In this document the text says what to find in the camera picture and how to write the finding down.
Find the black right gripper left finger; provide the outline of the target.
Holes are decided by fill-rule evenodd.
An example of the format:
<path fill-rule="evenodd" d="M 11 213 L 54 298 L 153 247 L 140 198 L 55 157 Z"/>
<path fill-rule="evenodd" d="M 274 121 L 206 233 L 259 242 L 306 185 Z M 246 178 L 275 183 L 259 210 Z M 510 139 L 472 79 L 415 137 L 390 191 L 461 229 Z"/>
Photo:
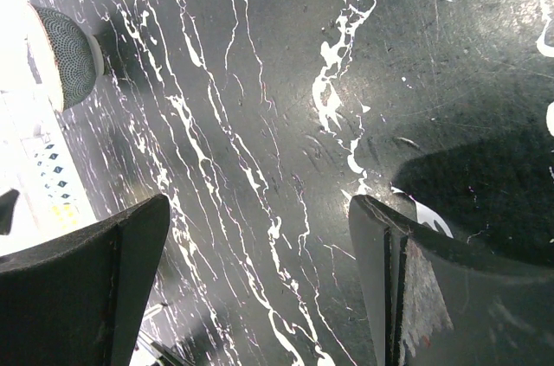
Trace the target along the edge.
<path fill-rule="evenodd" d="M 157 194 L 1 259 L 3 365 L 127 365 L 170 224 Z"/>

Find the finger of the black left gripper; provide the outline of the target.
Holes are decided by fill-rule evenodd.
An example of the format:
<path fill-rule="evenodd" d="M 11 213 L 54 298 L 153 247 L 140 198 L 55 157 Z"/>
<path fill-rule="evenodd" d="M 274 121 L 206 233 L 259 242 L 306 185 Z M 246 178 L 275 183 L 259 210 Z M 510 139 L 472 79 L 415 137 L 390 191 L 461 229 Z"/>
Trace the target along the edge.
<path fill-rule="evenodd" d="M 8 235 L 11 231 L 15 206 L 20 192 L 10 189 L 0 196 L 0 235 Z"/>

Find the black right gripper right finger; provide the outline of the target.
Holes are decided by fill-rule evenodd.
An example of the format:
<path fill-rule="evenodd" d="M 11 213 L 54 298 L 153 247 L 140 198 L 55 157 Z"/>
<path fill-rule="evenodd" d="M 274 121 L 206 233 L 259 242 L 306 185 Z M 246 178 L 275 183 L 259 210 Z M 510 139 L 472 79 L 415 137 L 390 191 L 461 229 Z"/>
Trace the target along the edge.
<path fill-rule="evenodd" d="M 550 365 L 553 265 L 506 258 L 354 196 L 348 223 L 380 365 Z"/>

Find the grey bowl red rim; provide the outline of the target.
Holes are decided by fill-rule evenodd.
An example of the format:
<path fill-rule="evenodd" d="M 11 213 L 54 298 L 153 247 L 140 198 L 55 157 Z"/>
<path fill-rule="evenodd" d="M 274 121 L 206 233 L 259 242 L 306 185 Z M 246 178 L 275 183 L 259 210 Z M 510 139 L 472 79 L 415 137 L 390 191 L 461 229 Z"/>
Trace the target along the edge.
<path fill-rule="evenodd" d="M 29 14 L 35 22 L 29 38 L 39 44 L 35 60 L 45 72 L 48 99 L 64 112 L 83 102 L 106 74 L 104 51 L 95 35 L 58 10 L 31 4 Z"/>

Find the blue patterned bowl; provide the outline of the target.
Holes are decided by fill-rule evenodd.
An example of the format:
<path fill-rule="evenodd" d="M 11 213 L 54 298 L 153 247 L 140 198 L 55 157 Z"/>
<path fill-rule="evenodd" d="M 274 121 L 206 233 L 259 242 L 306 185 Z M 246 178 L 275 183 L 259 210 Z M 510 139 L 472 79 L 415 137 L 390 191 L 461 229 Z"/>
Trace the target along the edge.
<path fill-rule="evenodd" d="M 81 181 L 70 156 L 59 143 L 49 141 L 34 151 L 31 158 L 38 184 L 53 205 L 76 205 Z"/>

